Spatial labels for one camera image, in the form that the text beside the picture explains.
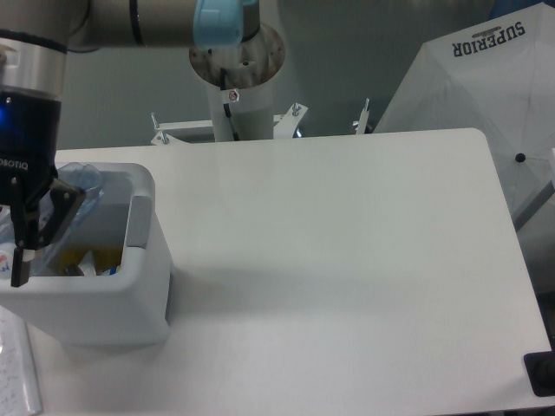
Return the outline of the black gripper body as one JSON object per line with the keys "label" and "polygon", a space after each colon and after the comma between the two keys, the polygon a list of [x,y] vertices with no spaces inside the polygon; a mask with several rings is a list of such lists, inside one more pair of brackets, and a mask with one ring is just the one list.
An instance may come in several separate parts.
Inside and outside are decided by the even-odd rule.
{"label": "black gripper body", "polygon": [[19,178],[27,211],[36,211],[54,173],[60,101],[1,91],[1,204],[11,205],[10,184]]}

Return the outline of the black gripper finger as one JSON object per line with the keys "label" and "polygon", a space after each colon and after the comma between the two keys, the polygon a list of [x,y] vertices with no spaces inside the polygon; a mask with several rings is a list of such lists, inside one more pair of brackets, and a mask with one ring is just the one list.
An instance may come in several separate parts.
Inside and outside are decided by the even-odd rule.
{"label": "black gripper finger", "polygon": [[[41,200],[47,197],[52,205],[48,220],[40,224]],[[15,249],[10,286],[19,288],[29,280],[35,252],[58,242],[86,198],[86,192],[58,178],[38,189],[31,196],[24,194],[23,179],[9,181],[10,218],[14,228]]]}

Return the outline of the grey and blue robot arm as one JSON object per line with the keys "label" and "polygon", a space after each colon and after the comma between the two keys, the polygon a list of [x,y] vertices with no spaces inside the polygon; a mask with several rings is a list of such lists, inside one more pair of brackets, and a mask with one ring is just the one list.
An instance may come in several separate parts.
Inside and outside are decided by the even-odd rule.
{"label": "grey and blue robot arm", "polygon": [[34,253],[62,237],[85,199],[55,166],[68,52],[235,47],[259,27],[256,1],[2,2],[1,203],[14,226],[13,287],[28,282]]}

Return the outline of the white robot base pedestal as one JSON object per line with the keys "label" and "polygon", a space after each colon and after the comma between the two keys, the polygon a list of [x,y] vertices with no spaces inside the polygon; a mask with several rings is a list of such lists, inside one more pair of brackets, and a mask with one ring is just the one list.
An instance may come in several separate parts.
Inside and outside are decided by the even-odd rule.
{"label": "white robot base pedestal", "polygon": [[217,142],[274,137],[273,83],[285,61],[285,45],[272,26],[235,47],[191,49],[189,60],[204,83]]}

